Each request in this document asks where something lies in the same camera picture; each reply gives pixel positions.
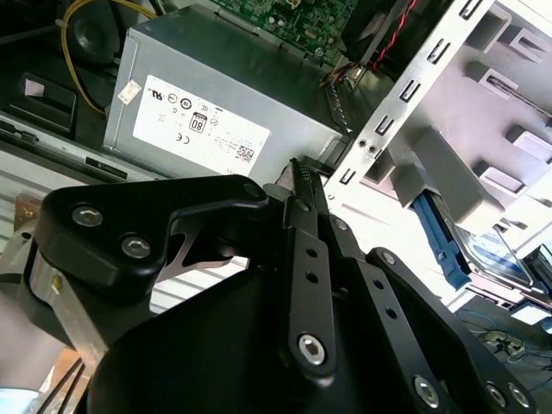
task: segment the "metal slot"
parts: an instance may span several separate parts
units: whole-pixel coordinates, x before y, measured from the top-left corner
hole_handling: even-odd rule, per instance
[[[471,16],[474,15],[474,12],[480,6],[481,0],[469,0],[464,8],[460,12],[460,17],[464,20],[469,20]]]
[[[385,115],[379,123],[378,128],[376,128],[376,134],[381,136],[385,135],[394,122],[394,119],[391,119],[389,116]]]
[[[411,101],[412,97],[418,91],[418,89],[420,89],[420,86],[422,86],[422,84],[420,84],[419,82],[416,82],[414,79],[412,79],[408,83],[408,85],[405,87],[405,89],[403,90],[403,93],[400,94],[401,101],[405,101],[405,102],[409,103]]]
[[[428,62],[432,63],[433,65],[436,65],[441,60],[442,56],[444,56],[445,52],[450,47],[450,42],[445,44],[444,39],[440,39],[437,43],[437,46],[434,47],[434,49],[431,51],[430,55],[428,56]]]
[[[347,185],[349,181],[354,177],[356,171],[351,171],[350,168],[343,174],[342,179],[339,180],[340,183]]]

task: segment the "black cable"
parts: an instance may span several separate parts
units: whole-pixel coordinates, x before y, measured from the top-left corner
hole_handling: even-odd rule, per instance
[[[83,371],[85,370],[85,364],[80,364],[80,368],[78,369],[77,373],[75,374],[75,378],[73,378],[71,385],[69,386],[69,389],[67,390],[67,393],[65,397],[63,398],[63,401],[61,402],[60,408],[58,409],[58,414],[63,414],[67,408],[67,405],[69,404],[69,401],[71,400],[72,394],[75,392],[75,388],[77,388],[77,384],[80,381],[80,377],[83,376]]]
[[[43,414],[46,412],[46,408],[52,403],[52,400],[55,398],[56,395],[60,392],[61,388],[65,385],[65,383],[71,378],[72,373],[75,372],[75,369],[78,368],[78,366],[82,364],[82,360],[78,358],[74,364],[72,364],[72,367],[70,367],[66,374],[63,376],[62,379],[60,379],[60,382],[53,388],[53,390],[48,394],[44,402],[42,402],[39,409],[36,411],[36,414]]]
[[[111,14],[113,15],[113,19],[115,20],[115,25],[117,27],[117,33],[119,35],[119,50],[117,53],[115,53],[115,56],[117,58],[121,58],[122,55],[122,47],[124,46],[124,41],[127,37],[127,30],[124,27],[124,22],[122,21],[121,11],[118,9],[117,4],[115,2],[111,2],[108,0],[108,2],[111,7]]]
[[[163,12],[163,8],[158,3],[158,0],[149,0],[149,3],[152,5],[152,8],[154,9],[155,14],[159,16],[163,16],[165,13]]]

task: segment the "metal shelf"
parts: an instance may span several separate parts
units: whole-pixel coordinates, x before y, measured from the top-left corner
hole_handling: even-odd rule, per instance
[[[343,193],[363,180],[492,4],[493,0],[451,3],[328,180],[324,188],[330,204],[339,204]]]

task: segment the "yellow wire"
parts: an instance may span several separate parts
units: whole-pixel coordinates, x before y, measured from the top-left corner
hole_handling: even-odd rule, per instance
[[[88,3],[95,2],[96,0],[77,0],[75,3],[71,4],[67,10],[65,15],[63,16],[63,27],[61,28],[61,49],[63,50],[63,56],[67,63],[67,68],[69,69],[69,73],[71,74],[71,78],[75,85],[77,86],[78,91],[82,95],[83,99],[86,101],[86,103],[97,113],[105,116],[105,111],[102,108],[98,108],[86,95],[86,92],[83,88],[83,86],[80,84],[78,80],[77,71],[75,70],[75,66],[72,63],[71,55],[69,54],[69,46],[67,43],[67,30],[69,29],[69,21],[71,20],[71,17],[79,10],[81,7],[84,7]],[[157,17],[155,13],[149,11],[143,6],[140,6],[138,4],[131,3],[128,0],[110,0],[114,3],[119,3],[125,7],[128,7],[132,10],[135,10],[141,14],[143,14],[148,19],[154,19]]]

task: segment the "electronic component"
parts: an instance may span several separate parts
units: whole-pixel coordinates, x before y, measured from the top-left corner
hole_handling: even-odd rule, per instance
[[[341,54],[337,43],[327,39],[338,39],[341,36],[357,4],[357,0],[212,1],[332,66]]]
[[[131,28],[125,45],[103,143],[118,156],[166,176],[265,184],[342,138],[318,68],[202,6]]]

